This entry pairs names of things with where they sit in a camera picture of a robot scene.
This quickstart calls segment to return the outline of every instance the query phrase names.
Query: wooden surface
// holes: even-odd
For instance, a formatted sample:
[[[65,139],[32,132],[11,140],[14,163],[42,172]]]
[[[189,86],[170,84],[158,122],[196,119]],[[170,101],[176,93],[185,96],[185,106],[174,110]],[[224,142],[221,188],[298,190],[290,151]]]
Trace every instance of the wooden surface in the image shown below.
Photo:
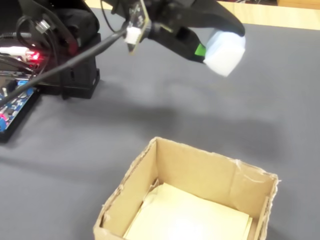
[[[100,0],[86,0],[91,8],[100,8]],[[220,2],[244,24],[320,30],[320,10]]]
[[[277,2],[283,7],[320,9],[320,0],[277,0]]]

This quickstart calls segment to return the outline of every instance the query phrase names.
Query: open cardboard box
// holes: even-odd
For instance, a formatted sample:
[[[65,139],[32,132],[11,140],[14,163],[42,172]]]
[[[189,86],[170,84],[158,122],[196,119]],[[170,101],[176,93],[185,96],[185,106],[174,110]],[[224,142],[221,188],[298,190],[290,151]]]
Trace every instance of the open cardboard box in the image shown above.
[[[145,196],[159,182],[253,218],[248,240],[265,240],[278,176],[216,153],[156,137],[103,205],[95,240],[122,240]]]

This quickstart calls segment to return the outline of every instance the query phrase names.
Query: blue circuit board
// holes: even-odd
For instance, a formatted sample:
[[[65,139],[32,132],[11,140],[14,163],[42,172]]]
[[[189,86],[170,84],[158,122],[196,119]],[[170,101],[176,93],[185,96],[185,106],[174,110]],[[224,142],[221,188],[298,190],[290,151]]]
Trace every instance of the blue circuit board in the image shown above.
[[[26,84],[27,80],[19,80],[17,87]],[[13,99],[5,106],[0,108],[0,133],[6,131],[10,124],[14,121],[18,113],[23,109],[30,97],[34,94],[34,90],[29,88],[27,91],[20,94],[17,98]]]

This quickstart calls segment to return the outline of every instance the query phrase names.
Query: gray tabletop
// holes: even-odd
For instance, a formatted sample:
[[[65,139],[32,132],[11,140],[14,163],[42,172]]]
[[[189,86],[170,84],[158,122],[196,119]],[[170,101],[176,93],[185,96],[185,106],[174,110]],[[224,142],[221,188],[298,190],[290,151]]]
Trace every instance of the gray tabletop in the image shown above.
[[[246,30],[227,79],[149,40],[129,56],[120,40],[97,57],[93,99],[43,96],[0,145],[0,238],[93,239],[102,204],[155,136],[277,173],[268,240],[319,236],[320,32]]]

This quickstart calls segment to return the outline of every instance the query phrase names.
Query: white connector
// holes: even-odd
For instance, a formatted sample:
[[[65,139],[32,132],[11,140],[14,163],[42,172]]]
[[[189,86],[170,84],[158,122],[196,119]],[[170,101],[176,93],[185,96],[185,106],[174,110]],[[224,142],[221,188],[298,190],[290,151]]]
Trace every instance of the white connector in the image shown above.
[[[25,56],[29,52],[29,48],[24,46],[0,47],[0,54],[10,55],[13,57]]]
[[[124,41],[127,44],[133,44],[136,45],[138,43],[139,37],[141,35],[141,29],[138,27],[127,27],[126,29],[126,37],[124,39]]]

